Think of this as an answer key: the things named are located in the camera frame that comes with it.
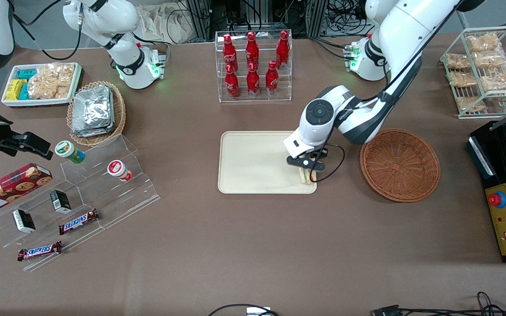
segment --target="yellow snack box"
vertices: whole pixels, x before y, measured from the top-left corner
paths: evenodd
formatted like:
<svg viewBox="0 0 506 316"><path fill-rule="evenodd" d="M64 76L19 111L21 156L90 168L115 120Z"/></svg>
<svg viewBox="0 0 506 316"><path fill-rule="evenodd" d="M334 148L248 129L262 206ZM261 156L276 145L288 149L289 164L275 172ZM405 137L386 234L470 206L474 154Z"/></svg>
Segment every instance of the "yellow snack box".
<svg viewBox="0 0 506 316"><path fill-rule="evenodd" d="M22 86L26 84L26 79L13 79L5 93L6 100L16 101L21 94Z"/></svg>

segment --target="red bottle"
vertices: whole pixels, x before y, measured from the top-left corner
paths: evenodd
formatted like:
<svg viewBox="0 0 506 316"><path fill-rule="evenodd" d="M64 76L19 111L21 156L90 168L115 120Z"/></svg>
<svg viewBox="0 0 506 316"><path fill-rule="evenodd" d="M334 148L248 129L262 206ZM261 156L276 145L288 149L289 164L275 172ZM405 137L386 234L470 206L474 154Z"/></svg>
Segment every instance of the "red bottle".
<svg viewBox="0 0 506 316"><path fill-rule="evenodd" d="M239 98L239 84L237 84L237 76L233 73L233 66L225 66L225 88L228 90L230 100Z"/></svg>
<svg viewBox="0 0 506 316"><path fill-rule="evenodd" d="M259 97L261 90L259 89L259 74L257 74L257 66L250 62L248 64L249 73L247 74L247 92L249 97L256 99Z"/></svg>
<svg viewBox="0 0 506 316"><path fill-rule="evenodd" d="M288 31L281 32L281 40L277 44L277 68L286 69L288 66L288 58L290 52L290 44L288 42Z"/></svg>
<svg viewBox="0 0 506 316"><path fill-rule="evenodd" d="M247 58L247 64L253 62L257 69L259 68L259 46L255 41L255 32L247 33L247 45L245 46L245 56Z"/></svg>
<svg viewBox="0 0 506 316"><path fill-rule="evenodd" d="M233 71L237 71L237 53L235 52L235 47L231 43L231 36L229 34L224 34L224 49L222 51L224 53L224 61L225 64L231 65L233 67Z"/></svg>
<svg viewBox="0 0 506 316"><path fill-rule="evenodd" d="M269 70L265 76L265 86L267 87L267 96L276 96L278 87L277 62L271 60L269 62Z"/></svg>

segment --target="table surface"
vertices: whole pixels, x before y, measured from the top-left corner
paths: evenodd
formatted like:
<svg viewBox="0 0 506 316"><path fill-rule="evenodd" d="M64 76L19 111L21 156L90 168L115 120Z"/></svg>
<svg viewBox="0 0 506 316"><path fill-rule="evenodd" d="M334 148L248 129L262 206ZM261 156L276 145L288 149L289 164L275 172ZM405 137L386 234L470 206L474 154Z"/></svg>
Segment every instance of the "table surface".
<svg viewBox="0 0 506 316"><path fill-rule="evenodd" d="M79 50L71 60L83 66L83 83L107 80L121 91L124 134L161 199L32 273L0 242L0 315L204 316L238 302L283 316L366 315L392 304L476 308L478 291L506 306L506 264L465 150L468 134L486 120L456 118L437 63L455 37L441 34L424 50L416 80L383 126L420 135L438 155L438 188L413 204L374 192L360 171L360 146L339 133L331 142L345 146L346 160L314 194L219 192L223 132L294 130L327 86L344 84L361 97L383 87L345 72L339 58L309 40L294 42L293 100L274 104L219 104L211 43L172 46L165 79L145 90L124 85L105 50ZM12 64L48 61L18 49ZM14 130L52 144L69 138L66 108L0 104L0 114ZM331 152L327 164L339 160ZM0 153L0 176L28 162L58 170L63 161Z"/></svg>

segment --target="brown wicker basket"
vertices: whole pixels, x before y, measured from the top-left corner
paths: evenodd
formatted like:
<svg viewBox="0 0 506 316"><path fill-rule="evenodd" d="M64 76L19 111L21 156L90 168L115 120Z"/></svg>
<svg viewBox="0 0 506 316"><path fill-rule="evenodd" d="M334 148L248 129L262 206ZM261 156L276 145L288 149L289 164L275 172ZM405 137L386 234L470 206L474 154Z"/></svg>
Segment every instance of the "brown wicker basket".
<svg viewBox="0 0 506 316"><path fill-rule="evenodd" d="M402 129L386 129L360 151L360 168L368 184L397 202L429 196L440 180L440 164L422 138Z"/></svg>
<svg viewBox="0 0 506 316"><path fill-rule="evenodd" d="M122 130L124 129L124 124L126 123L126 108L124 106L124 100L122 96L120 95L120 91L118 91L118 88L114 86L114 84L104 81L98 81L98 82L91 82L90 84L86 84L79 90L88 90L95 88L96 86L102 84L103 86L108 86L112 90L112 101L114 103L114 120L116 124L116 129L112 133L107 134L101 134L101 135L95 135L95 136L89 136L89 137L77 137L75 134L70 133L70 137L74 142L77 144L85 145L85 146L97 146L98 144L105 142L106 140L109 140L110 138L113 138L114 136L117 136L118 134L122 133ZM72 129L72 119L73 119L73 99L70 100L70 104L68 105L68 116L66 117L66 120L68 122L68 126L70 130Z"/></svg>

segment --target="white cloth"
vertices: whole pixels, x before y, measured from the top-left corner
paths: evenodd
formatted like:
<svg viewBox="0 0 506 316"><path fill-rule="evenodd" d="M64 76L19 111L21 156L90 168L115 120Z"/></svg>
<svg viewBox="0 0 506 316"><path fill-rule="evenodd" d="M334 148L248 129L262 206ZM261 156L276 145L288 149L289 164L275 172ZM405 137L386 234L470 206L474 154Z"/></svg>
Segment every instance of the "white cloth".
<svg viewBox="0 0 506 316"><path fill-rule="evenodd" d="M192 26L191 12L186 10L182 4L177 2L159 5L142 4L136 6L136 10L140 15L144 40L181 44L196 37Z"/></svg>

